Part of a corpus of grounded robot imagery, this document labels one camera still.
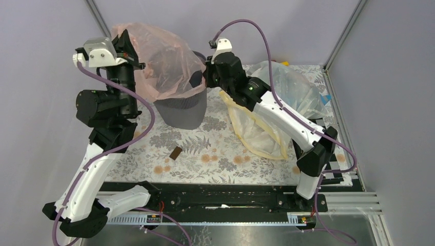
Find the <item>pink plastic trash bag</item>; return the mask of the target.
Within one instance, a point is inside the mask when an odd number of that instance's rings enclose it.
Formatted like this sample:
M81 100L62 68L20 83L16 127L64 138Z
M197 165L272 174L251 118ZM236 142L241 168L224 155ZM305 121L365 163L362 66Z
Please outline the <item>pink plastic trash bag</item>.
M134 73L136 92L154 102L168 98L187 98L206 89L205 65L176 34L160 27L143 24L118 24L111 29L112 37L129 33L130 41L143 70Z

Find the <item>grey mesh trash bin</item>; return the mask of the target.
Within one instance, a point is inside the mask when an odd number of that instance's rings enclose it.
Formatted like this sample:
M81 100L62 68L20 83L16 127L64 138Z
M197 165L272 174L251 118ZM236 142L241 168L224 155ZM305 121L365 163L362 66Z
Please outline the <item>grey mesh trash bin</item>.
M151 57L148 65L157 79L154 105L167 125L194 130L202 123L207 106L206 89L200 87L204 62L195 51L161 51Z

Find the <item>clear yellow-rimmed plastic bag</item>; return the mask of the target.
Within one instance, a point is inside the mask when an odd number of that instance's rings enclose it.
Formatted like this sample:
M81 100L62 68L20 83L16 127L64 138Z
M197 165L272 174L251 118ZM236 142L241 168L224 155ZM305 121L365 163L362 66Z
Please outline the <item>clear yellow-rimmed plastic bag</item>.
M321 140L321 127L312 120L327 115L317 86L290 66L272 63L272 92L249 110L235 103L224 91L220 98L228 109L236 136L253 154L268 159L287 159L288 144L294 140L302 151L310 151Z

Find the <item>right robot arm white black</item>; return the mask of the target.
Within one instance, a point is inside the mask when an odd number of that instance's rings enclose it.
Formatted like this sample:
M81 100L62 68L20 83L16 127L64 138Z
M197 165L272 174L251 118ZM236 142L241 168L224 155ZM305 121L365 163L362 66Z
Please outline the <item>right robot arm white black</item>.
M257 113L298 144L303 154L296 162L301 175L294 204L301 211L309 210L314 205L322 172L334 153L337 130L314 124L274 98L271 87L257 77L247 76L232 52L207 57L205 66L203 75L208 88L221 88L238 106Z

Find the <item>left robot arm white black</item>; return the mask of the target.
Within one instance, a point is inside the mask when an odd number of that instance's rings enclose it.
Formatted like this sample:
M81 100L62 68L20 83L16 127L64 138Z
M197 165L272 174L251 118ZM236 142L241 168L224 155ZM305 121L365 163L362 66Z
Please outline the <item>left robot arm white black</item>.
M53 220L53 234L62 231L72 238L91 238L113 217L138 207L152 211L159 197L149 184L108 198L97 194L112 166L128 147L139 140L135 136L140 115L138 103L147 102L136 93L134 73L145 68L127 30L115 38L93 38L77 48L75 66L85 75L106 85L105 90L83 90L76 97L76 118L91 128L82 163L59 200L44 205L43 213Z

